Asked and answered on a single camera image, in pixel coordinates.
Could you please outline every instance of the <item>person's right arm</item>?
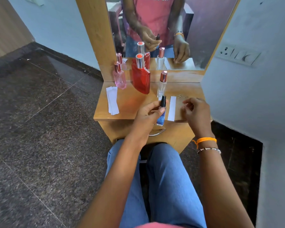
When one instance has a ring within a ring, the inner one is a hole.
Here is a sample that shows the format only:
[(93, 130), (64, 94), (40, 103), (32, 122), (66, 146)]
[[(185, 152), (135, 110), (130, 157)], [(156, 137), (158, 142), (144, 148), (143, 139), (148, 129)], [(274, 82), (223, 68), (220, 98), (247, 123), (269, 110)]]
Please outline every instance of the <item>person's right arm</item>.
[[(186, 104), (183, 110), (195, 138), (215, 138), (211, 131), (209, 105), (199, 98), (190, 98), (183, 103)], [(218, 148), (214, 141), (199, 143), (199, 149), (206, 147)], [(252, 228), (253, 224), (233, 187), (219, 152), (203, 150), (199, 155), (202, 205), (207, 227)]]
[(137, 19), (135, 6), (133, 0), (122, 0), (123, 11), (129, 26), (140, 36), (141, 40), (145, 43), (147, 51), (153, 51), (162, 42), (156, 40), (156, 36), (148, 27), (143, 26)]

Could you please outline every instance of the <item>person's left arm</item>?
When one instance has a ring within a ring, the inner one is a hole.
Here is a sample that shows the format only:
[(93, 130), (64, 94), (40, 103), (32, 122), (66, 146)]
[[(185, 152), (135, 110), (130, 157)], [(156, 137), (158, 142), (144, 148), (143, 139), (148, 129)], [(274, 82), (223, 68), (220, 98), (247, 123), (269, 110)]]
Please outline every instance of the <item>person's left arm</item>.
[(140, 150), (165, 111), (164, 108), (154, 111), (159, 105), (160, 101), (155, 101), (138, 110), (130, 133), (77, 228), (119, 227)]
[[(173, 36), (175, 32), (183, 31), (183, 18), (181, 12), (184, 8), (185, 1), (186, 0), (173, 1), (168, 20), (168, 28), (171, 36)], [(174, 37), (173, 49), (175, 63), (182, 63), (190, 57), (189, 44), (180, 34)]]

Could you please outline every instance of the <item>drawer handle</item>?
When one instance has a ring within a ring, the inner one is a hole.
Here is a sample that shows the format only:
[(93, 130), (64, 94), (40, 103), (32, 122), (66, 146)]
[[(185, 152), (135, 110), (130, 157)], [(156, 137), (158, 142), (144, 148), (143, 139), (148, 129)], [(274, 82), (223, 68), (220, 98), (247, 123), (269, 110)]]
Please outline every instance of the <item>drawer handle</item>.
[(149, 134), (149, 137), (154, 137), (156, 135), (159, 135), (161, 134), (162, 132), (164, 132), (166, 129), (162, 129), (161, 131), (157, 132), (157, 133), (154, 133), (154, 134)]

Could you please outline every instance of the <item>person's left hand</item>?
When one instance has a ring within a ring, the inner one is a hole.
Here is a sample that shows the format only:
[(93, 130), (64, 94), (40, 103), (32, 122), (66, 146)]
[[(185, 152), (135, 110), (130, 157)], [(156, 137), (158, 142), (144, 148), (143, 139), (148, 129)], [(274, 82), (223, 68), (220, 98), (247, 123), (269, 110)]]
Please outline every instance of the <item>person's left hand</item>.
[(178, 34), (174, 38), (174, 63), (182, 63), (190, 57), (189, 43), (185, 41), (182, 35)]
[(153, 125), (165, 111), (165, 108), (158, 109), (159, 106), (160, 101), (154, 101), (141, 107), (137, 111), (129, 135), (131, 139), (135, 139), (135, 142), (139, 143), (141, 147), (147, 143)]

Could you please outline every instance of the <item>rose gold bottle cap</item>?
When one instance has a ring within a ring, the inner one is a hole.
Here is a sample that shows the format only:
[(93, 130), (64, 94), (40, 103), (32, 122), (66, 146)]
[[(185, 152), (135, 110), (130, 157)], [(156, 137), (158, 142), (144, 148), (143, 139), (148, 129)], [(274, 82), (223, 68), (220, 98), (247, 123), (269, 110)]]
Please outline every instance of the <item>rose gold bottle cap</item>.
[(138, 69), (143, 69), (145, 67), (145, 59), (142, 53), (136, 55), (136, 66)]
[(167, 81), (167, 76), (168, 76), (168, 71), (164, 70), (160, 74), (160, 81), (161, 82), (166, 82)]
[(159, 54), (158, 54), (158, 57), (159, 57), (159, 58), (163, 58), (164, 53), (165, 53), (165, 47), (160, 47), (160, 52), (159, 52)]
[(117, 61), (122, 64), (122, 54), (121, 53), (116, 53)]
[(145, 55), (145, 43), (144, 42), (137, 42), (137, 53), (142, 53)]
[(119, 62), (115, 62), (114, 63), (114, 68), (115, 68), (115, 72), (119, 73), (121, 71), (120, 63)]

